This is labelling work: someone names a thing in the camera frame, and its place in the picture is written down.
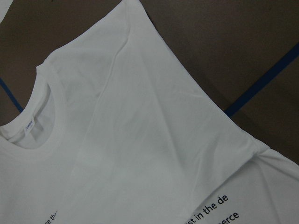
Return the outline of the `white long-sleeve printed shirt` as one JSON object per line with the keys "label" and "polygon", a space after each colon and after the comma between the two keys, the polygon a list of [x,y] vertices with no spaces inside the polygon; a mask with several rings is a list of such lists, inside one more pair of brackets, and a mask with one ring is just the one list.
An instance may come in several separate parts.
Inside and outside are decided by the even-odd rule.
{"label": "white long-sleeve printed shirt", "polygon": [[3,224],[296,224],[299,167],[238,127],[123,0],[0,128]]}

